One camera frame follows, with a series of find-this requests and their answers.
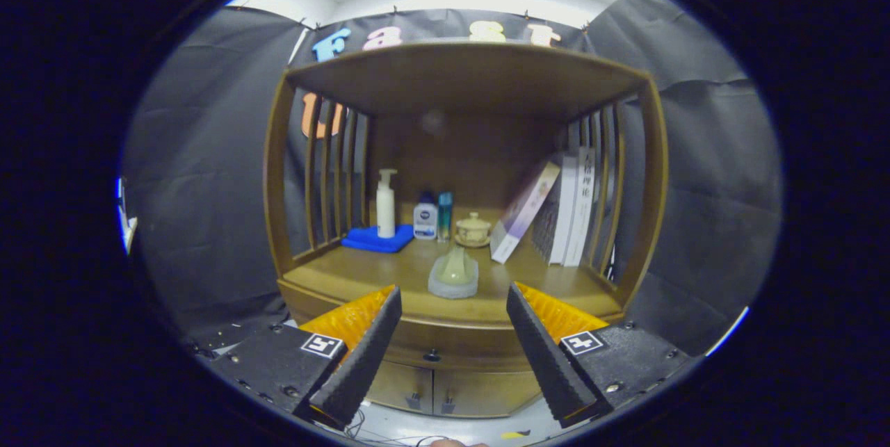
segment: white book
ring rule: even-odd
[[[572,216],[575,212],[575,197],[578,190],[578,157],[563,155],[563,170],[560,172],[559,210],[556,214],[556,228],[553,229],[553,248],[550,249],[550,263],[565,262],[565,253],[572,235]]]
[[[594,149],[578,149],[578,184],[575,192],[575,209],[572,216],[572,231],[566,247],[563,266],[579,266],[584,256],[584,245],[588,239],[590,214],[594,207]]]
[[[560,166],[544,162],[536,166],[532,177],[525,181],[524,189],[511,203],[492,230],[492,260],[503,263],[508,260],[522,235],[531,227],[538,210],[544,204],[550,188],[556,183]]]

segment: white pump bottle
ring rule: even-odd
[[[378,237],[395,237],[395,195],[392,193],[389,181],[395,169],[380,169],[380,181],[378,183]]]

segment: cabinet drawer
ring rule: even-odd
[[[432,371],[382,361],[366,398],[379,405],[432,414]]]
[[[540,394],[533,372],[436,371],[433,414],[508,416]]]

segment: blue cloth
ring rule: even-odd
[[[373,252],[394,253],[405,247],[414,238],[414,228],[411,225],[399,225],[395,227],[395,236],[392,238],[378,237],[378,228],[353,228],[341,242],[344,247],[352,247],[354,250],[369,250]]]

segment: wooden cabinet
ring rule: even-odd
[[[286,152],[293,149],[290,115],[304,92],[317,95],[308,117],[299,120],[308,126],[305,206],[288,209],[284,171]],[[324,111],[322,98],[328,104]],[[633,98],[639,107],[624,111],[620,105]],[[629,120],[642,123],[645,175],[640,193],[633,195],[639,211],[633,216],[638,225],[629,259],[613,282],[605,272],[617,223],[624,219],[621,126]],[[341,247],[349,229],[374,225],[379,168],[398,171],[394,190],[403,222],[410,221],[423,188],[454,191],[455,221],[477,211],[495,222],[521,188],[522,177],[572,136],[597,153],[594,180],[600,188],[581,266],[548,266],[526,234],[504,264],[493,262],[486,247],[468,250],[479,263],[479,291],[472,298],[442,299],[427,291],[427,282],[449,244],[412,241],[397,254]],[[652,259],[667,183],[667,130],[648,74],[527,44],[402,44],[287,70],[273,102],[264,159],[270,249],[293,317],[303,323],[397,284],[403,314],[369,398],[412,409],[406,399],[416,393],[416,408],[431,414],[441,414],[450,398],[446,409],[453,406],[449,412],[456,416],[508,415],[537,394],[506,313],[513,282],[608,323],[621,320]],[[608,219],[606,200],[613,209]],[[309,250],[296,256],[287,229],[293,220],[303,220],[309,239]],[[435,365],[423,359],[432,349],[442,358]]]
[[[366,399],[396,409],[432,414],[432,371],[383,361]]]
[[[533,372],[435,371],[433,413],[472,418],[509,416],[540,394]]]
[[[540,396],[532,372],[434,371],[384,361],[366,398],[435,416],[509,416]]]

